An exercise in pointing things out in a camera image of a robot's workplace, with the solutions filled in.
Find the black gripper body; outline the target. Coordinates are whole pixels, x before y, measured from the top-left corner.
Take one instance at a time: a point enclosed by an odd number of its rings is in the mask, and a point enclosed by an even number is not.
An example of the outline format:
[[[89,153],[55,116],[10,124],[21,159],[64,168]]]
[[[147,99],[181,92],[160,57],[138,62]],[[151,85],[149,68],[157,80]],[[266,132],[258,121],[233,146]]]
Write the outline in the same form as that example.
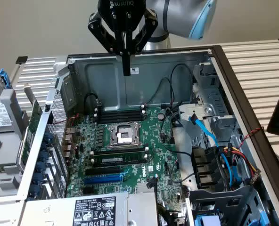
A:
[[[145,11],[145,0],[98,1],[98,12],[113,32],[135,31]]]

